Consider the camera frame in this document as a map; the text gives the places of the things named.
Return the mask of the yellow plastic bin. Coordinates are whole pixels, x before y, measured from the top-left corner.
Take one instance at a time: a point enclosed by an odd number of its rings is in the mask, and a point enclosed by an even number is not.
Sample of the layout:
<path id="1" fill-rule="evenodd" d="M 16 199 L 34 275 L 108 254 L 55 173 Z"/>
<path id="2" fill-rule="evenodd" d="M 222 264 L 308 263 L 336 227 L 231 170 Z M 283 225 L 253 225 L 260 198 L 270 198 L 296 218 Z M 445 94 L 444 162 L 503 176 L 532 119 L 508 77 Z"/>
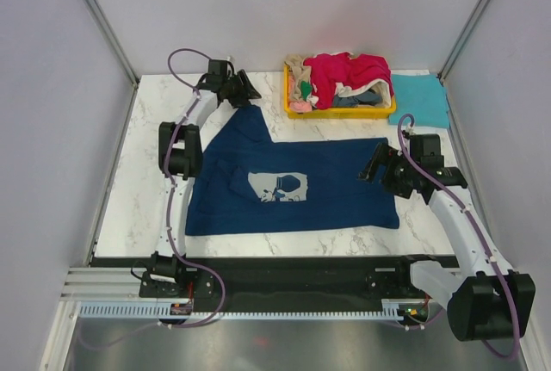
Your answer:
<path id="1" fill-rule="evenodd" d="M 340 119 L 358 119 L 358 120 L 386 120 L 397 109 L 397 103 L 393 97 L 391 106 L 388 108 L 375 107 L 354 107 L 354 108 L 328 108 L 325 110 L 313 110 L 306 113 L 294 112 L 289 107 L 288 101 L 288 83 L 291 71 L 286 64 L 283 64 L 283 88 L 282 88 L 282 106 L 286 116 L 293 120 L 340 120 Z"/>

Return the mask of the navy blue printed t-shirt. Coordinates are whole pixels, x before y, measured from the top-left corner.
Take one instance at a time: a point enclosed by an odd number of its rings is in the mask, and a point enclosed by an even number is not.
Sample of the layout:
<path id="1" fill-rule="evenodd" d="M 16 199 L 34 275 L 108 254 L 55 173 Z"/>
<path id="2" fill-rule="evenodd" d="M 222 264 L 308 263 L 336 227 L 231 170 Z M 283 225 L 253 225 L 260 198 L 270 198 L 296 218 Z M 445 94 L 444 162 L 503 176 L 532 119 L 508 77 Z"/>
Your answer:
<path id="1" fill-rule="evenodd" d="M 358 176 L 380 139 L 275 142 L 261 109 L 240 108 L 203 153 L 189 237 L 399 227 L 392 194 Z"/>

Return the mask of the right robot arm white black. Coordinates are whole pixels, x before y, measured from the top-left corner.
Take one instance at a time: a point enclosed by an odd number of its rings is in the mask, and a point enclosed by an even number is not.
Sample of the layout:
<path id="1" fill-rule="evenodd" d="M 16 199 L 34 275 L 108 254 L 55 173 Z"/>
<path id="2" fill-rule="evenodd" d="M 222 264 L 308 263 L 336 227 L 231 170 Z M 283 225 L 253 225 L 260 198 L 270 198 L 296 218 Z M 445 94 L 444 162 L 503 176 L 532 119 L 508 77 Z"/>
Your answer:
<path id="1" fill-rule="evenodd" d="M 428 294 L 445 310 L 460 341 L 521 339 L 536 294 L 534 281 L 515 271 L 493 243 L 461 170 L 445 166 L 439 136 L 400 137 L 398 149 L 378 143 L 359 177 L 378 180 L 404 199 L 419 193 L 443 226 L 461 274 L 455 276 L 433 257 L 412 257 L 409 267 L 394 275 L 396 290 L 407 297 Z"/>

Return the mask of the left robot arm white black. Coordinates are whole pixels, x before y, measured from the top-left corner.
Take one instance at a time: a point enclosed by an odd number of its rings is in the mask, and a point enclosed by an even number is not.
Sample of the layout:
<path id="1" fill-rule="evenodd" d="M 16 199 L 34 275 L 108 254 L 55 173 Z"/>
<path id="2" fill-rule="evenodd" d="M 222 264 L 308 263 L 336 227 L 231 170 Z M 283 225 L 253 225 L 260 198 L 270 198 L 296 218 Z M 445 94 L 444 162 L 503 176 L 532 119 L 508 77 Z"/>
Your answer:
<path id="1" fill-rule="evenodd" d="M 201 128 L 221 103 L 241 108 L 261 97 L 245 71 L 236 71 L 225 59 L 210 59 L 207 72 L 191 89 L 191 99 L 179 118 L 158 127 L 158 167 L 167 196 L 158 246 L 141 277 L 142 298 L 193 296 L 189 275 L 197 266 L 185 260 L 185 239 L 179 236 L 185 233 L 189 199 L 203 164 Z"/>

